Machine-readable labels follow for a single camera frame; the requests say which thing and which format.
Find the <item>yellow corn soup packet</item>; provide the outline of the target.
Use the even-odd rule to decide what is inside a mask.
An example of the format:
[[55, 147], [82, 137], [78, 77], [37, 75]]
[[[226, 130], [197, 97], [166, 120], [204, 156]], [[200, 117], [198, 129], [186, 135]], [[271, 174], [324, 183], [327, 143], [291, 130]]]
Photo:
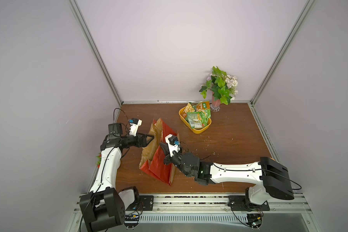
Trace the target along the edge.
[[183, 112], [181, 113], [181, 116], [183, 118], [186, 118], [187, 117], [187, 114], [188, 113], [192, 113], [192, 112], [195, 112], [196, 110], [193, 108], [192, 104], [191, 103], [188, 103], [184, 109], [183, 109]]

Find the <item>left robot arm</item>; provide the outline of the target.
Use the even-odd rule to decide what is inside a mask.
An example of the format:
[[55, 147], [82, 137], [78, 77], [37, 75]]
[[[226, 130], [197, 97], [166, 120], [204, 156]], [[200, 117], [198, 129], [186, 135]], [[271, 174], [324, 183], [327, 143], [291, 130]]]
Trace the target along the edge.
[[101, 162], [95, 181], [89, 193], [80, 198], [80, 209], [88, 232], [100, 232], [125, 222], [129, 206], [139, 204], [140, 196], [136, 187], [116, 190], [117, 171], [123, 157], [123, 150], [131, 147], [145, 148], [154, 136], [139, 133], [140, 119], [129, 120], [130, 129], [123, 135], [121, 123], [108, 126], [109, 133], [101, 144]]

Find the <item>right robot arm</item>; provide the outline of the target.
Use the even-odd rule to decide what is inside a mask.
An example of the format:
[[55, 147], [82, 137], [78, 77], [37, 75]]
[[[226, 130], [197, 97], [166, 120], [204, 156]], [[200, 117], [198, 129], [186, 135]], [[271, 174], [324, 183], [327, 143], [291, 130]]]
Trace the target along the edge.
[[220, 164], [205, 162], [191, 152], [181, 153], [178, 142], [160, 143], [165, 154], [164, 164], [173, 164], [186, 177], [200, 185], [224, 182], [249, 183], [245, 203], [260, 206], [269, 199], [293, 200], [294, 192], [288, 168], [269, 157], [248, 164]]

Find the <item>green soup packet back side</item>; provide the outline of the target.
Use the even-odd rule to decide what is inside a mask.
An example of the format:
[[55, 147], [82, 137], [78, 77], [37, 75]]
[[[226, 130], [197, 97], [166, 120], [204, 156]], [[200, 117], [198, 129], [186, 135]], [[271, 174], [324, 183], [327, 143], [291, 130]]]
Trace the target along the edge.
[[203, 112], [188, 113], [186, 120], [192, 129], [199, 130], [208, 125], [208, 118]]

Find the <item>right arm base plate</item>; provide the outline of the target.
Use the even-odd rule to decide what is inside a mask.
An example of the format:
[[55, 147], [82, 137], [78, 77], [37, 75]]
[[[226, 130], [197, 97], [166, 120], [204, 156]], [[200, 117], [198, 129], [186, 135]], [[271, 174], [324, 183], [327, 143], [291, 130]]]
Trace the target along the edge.
[[232, 211], [270, 211], [268, 202], [264, 202], [261, 205], [256, 205], [251, 203], [245, 195], [231, 195], [228, 197], [228, 199], [229, 202], [227, 206], [230, 207]]

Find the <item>orange green mushroom soup packet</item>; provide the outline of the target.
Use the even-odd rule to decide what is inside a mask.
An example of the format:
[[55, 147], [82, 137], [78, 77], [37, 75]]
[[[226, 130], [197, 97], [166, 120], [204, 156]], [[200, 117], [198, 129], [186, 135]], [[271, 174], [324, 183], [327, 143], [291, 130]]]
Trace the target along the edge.
[[210, 110], [209, 101], [200, 102], [196, 104], [193, 108], [195, 109], [196, 112], [203, 112], [208, 119], [211, 118], [211, 110]]

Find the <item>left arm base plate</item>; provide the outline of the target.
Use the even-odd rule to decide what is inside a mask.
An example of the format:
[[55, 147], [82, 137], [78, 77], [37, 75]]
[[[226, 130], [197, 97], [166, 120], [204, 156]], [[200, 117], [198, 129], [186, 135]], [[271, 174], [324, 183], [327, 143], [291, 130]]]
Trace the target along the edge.
[[128, 206], [127, 211], [137, 211], [138, 213], [143, 211], [152, 211], [154, 203], [153, 195], [140, 195], [139, 199]]

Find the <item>red paper bag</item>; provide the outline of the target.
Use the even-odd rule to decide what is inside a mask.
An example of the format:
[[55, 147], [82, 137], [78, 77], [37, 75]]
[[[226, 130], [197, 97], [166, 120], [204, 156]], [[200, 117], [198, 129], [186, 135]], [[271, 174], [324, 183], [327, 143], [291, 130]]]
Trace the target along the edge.
[[143, 148], [139, 169], [149, 176], [171, 186], [175, 175], [175, 167], [173, 164], [164, 164], [165, 154], [160, 143], [165, 142], [167, 135], [172, 134], [177, 136], [178, 133], [162, 119], [158, 119], [153, 120], [148, 134], [153, 135], [154, 139], [147, 147]]

